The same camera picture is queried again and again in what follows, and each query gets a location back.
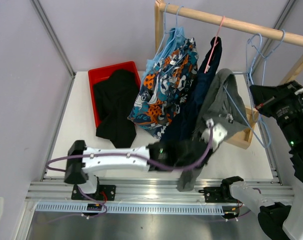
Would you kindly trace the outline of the light blue wire hanger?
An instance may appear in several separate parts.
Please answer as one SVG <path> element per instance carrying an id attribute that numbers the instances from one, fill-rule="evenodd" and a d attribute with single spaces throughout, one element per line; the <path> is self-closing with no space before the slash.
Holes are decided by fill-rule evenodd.
<path id="1" fill-rule="evenodd" d="M 266 64 L 267 64 L 267 60 L 268 58 L 274 53 L 274 51 L 276 51 L 276 49 L 284 42 L 285 36 L 286 36 L 286 31 L 284 29 L 281 29 L 282 31 L 282 37 L 281 40 L 279 41 L 279 43 L 270 51 L 268 52 L 266 55 L 264 55 L 262 53 L 262 39 L 263 36 L 261 33 L 256 33 L 254 34 L 247 43 L 251 44 L 251 47 L 254 47 L 254 49 L 256 50 L 254 58 L 251 62 L 251 65 L 249 66 L 249 72 L 247 74 L 247 79 L 248 79 L 248 83 L 250 83 L 250 85 L 252 86 L 254 84 L 254 80 L 253 80 L 253 68 L 254 65 L 256 63 L 257 57 L 261 56 L 263 58 L 263 73 L 262 73 L 262 81 L 261 81 L 261 85 L 264 85 L 264 80 L 265 80 L 265 70 L 266 70 Z M 253 38 L 258 36 L 259 37 L 259 44 L 258 46 L 256 46 L 255 44 L 253 44 Z"/>

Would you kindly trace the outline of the grey shorts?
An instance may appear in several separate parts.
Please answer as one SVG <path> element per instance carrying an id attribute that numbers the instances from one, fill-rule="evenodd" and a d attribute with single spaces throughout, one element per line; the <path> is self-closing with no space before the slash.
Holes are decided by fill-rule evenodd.
<path id="1" fill-rule="evenodd" d="M 247 120 L 246 108 L 238 93 L 236 77 L 230 69 L 221 69 L 213 78 L 200 108 L 195 129 L 188 140 L 204 142 L 201 135 L 207 128 L 206 120 L 209 119 L 213 119 L 215 124 L 220 123 L 227 130 L 224 140 L 228 140 L 248 128 L 241 115 Z M 199 166 L 181 173 L 177 183 L 178 191 L 188 192 L 194 189 L 197 177 L 213 153 L 211 148 Z"/>

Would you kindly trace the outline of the blue hanger of grey shorts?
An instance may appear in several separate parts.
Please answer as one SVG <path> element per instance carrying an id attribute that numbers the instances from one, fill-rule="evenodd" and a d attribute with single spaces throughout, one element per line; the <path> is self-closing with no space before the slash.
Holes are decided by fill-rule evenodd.
<path id="1" fill-rule="evenodd" d="M 255 49 L 255 54 L 254 54 L 254 57 L 253 57 L 251 62 L 249 62 L 249 59 L 248 59 L 248 48 L 249 47 Z M 255 64 L 258 63 L 259 59 L 264 60 L 262 80 L 261 80 L 261 86 L 263 86 L 264 82 L 265 82 L 266 61 L 267 61 L 267 59 L 269 58 L 269 56 L 271 55 L 271 53 L 273 51 L 274 50 L 272 50 L 267 55 L 263 54 L 263 36 L 262 36 L 261 33 L 253 34 L 251 36 L 251 38 L 249 38 L 247 40 L 246 47 L 245 47 L 246 72 L 244 74 L 245 74 L 245 82 L 246 82 L 247 92 L 249 94 L 250 111 L 252 113 L 254 113 L 254 110 L 256 109 L 255 106 L 254 106 L 254 97 L 253 97 L 253 95 L 251 93 L 251 90 L 250 90 L 250 87 L 254 85 L 254 79 L 253 79 L 254 66 L 255 66 Z M 268 129 L 266 123 L 264 122 L 262 115 L 258 112 L 258 116 L 257 117 L 253 116 L 252 120 L 255 124 L 259 124 L 259 125 L 262 125 L 264 127 L 264 130 L 266 131 L 266 134 L 267 134 L 267 141 L 264 141 L 260 137 L 258 137 L 256 132 L 254 131 L 254 128 L 250 126 L 249 120 L 245 120 L 245 117 L 243 115 L 241 115 L 241 117 L 245 121 L 246 125 L 249 127 L 250 132 L 253 133 L 254 137 L 258 140 L 260 145 L 264 149 L 267 149 L 271 145 L 272 141 L 271 141 L 269 129 Z"/>

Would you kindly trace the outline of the pink hanger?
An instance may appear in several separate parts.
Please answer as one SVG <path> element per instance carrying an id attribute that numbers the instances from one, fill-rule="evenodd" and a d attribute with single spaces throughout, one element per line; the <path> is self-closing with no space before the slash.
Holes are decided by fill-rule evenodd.
<path id="1" fill-rule="evenodd" d="M 218 30 L 217 30 L 217 33 L 216 33 L 216 35 L 215 35 L 215 37 L 214 37 L 214 42 L 213 42 L 213 45 L 212 45 L 212 47 L 211 47 L 211 52 L 210 52 L 208 61 L 207 61 L 207 63 L 206 63 L 205 69 L 204 69 L 204 73 L 205 73 L 205 74 L 209 71 L 209 68 L 210 68 L 210 67 L 209 67 L 210 61 L 211 61 L 211 58 L 212 58 L 212 56 L 213 56 L 213 52 L 214 52 L 215 46 L 217 45 L 217 38 L 218 38 L 218 36 L 219 36 L 219 33 L 220 33 L 220 30 L 221 30 L 222 25 L 223 25 L 223 23 L 224 23 L 224 20 L 225 20 L 225 16 L 222 17 L 221 22 L 220 22 L 220 25 L 219 25 Z"/>

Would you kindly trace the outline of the navy blue shorts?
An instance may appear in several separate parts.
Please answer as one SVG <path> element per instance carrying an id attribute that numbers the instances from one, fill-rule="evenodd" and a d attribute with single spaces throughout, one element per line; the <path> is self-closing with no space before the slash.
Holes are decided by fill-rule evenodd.
<path id="1" fill-rule="evenodd" d="M 168 141 L 182 141 L 191 138 L 196 127 L 196 121 L 200 113 L 200 109 L 221 61 L 223 48 L 222 40 L 218 37 L 217 45 L 214 48 L 213 55 L 209 63 L 209 70 L 207 73 L 204 73 L 212 50 L 214 38 L 215 37 L 213 37 L 210 42 L 210 50 L 205 55 L 205 58 L 197 71 L 186 102 L 181 106 L 180 113 L 173 118 L 171 124 L 165 129 L 164 134 L 160 139 L 161 143 Z"/>

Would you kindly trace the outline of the colourful patterned shorts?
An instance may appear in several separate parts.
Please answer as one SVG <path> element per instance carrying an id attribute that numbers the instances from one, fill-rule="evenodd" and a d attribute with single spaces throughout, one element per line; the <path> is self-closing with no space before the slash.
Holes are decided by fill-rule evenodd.
<path id="1" fill-rule="evenodd" d="M 127 119 L 161 139 L 187 101 L 196 78 L 198 59 L 196 41 L 192 37 L 154 64 L 142 81 Z"/>

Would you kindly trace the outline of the blue hanger of patterned shorts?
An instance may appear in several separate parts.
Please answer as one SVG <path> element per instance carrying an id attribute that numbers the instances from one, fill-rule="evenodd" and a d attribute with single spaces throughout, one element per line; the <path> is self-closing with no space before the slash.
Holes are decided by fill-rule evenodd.
<path id="1" fill-rule="evenodd" d="M 179 6 L 179 8 L 176 12 L 176 17 L 175 17 L 176 25 L 175 25 L 175 31 L 174 31 L 174 37 L 173 37 L 175 48 L 172 49 L 173 51 L 176 50 L 180 46 L 179 44 L 177 44 L 177 41 L 178 41 L 177 39 L 180 35 L 179 32 L 181 31 L 181 27 L 179 27 L 179 25 L 178 25 L 178 22 L 179 22 L 178 18 L 179 18 L 180 9 L 183 8 L 183 7 L 184 7 L 183 5 Z"/>

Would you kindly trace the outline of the black shorts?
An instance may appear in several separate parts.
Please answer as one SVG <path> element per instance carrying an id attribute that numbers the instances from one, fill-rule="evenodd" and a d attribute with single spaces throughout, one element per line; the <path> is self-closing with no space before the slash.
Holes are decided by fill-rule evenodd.
<path id="1" fill-rule="evenodd" d="M 97 137 L 109 140 L 117 149 L 131 147 L 137 134 L 128 116 L 138 93 L 135 74 L 125 69 L 116 70 L 108 79 L 93 85 L 96 112 L 100 119 L 96 127 Z"/>

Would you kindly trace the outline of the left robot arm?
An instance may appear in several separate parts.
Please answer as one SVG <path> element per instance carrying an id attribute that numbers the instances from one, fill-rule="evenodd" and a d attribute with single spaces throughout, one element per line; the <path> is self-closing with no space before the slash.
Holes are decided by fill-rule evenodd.
<path id="1" fill-rule="evenodd" d="M 136 148 L 99 149 L 76 140 L 67 152 L 64 182 L 80 187 L 89 200 L 100 195 L 101 170 L 136 170 L 141 172 L 192 171 L 202 168 L 213 154 L 212 143 L 183 140 L 155 142 Z"/>

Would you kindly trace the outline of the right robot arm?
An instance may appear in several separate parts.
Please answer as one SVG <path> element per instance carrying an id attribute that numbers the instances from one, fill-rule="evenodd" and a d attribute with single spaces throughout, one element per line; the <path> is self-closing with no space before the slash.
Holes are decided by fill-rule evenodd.
<path id="1" fill-rule="evenodd" d="M 204 187 L 201 193 L 218 194 L 225 203 L 243 203 L 271 240 L 303 240 L 303 86 L 292 80 L 276 86 L 253 84 L 249 89 L 255 109 L 275 119 L 289 145 L 293 201 L 286 205 L 267 198 L 240 176 L 223 179 L 219 187 Z"/>

